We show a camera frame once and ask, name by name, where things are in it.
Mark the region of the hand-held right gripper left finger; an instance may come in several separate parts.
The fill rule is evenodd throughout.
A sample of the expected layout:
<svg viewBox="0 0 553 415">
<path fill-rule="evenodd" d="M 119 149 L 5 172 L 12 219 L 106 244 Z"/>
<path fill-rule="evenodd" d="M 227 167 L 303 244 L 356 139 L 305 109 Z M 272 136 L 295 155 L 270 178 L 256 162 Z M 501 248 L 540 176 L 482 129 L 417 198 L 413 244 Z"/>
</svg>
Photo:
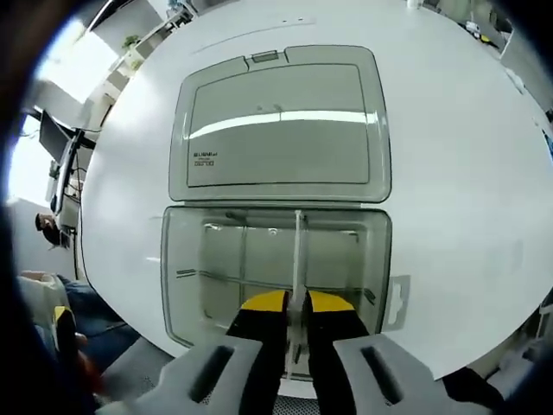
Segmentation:
<svg viewBox="0 0 553 415">
<path fill-rule="evenodd" d="M 288 297 L 274 290 L 247 300 L 225 335 L 168 363 L 151 391 L 97 413 L 271 414 L 284 371 Z"/>
</svg>

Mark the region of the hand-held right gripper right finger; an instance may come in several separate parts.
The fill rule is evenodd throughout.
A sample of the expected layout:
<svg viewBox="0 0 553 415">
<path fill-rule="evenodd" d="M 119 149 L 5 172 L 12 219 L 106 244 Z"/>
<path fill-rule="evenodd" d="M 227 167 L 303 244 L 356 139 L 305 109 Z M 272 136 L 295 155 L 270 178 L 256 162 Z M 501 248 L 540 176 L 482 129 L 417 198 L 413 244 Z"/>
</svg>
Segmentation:
<svg viewBox="0 0 553 415">
<path fill-rule="evenodd" d="M 370 335 L 342 297 L 306 297 L 308 367 L 323 414 L 491 414 L 500 392 L 470 368 L 435 380 L 385 335 Z"/>
</svg>

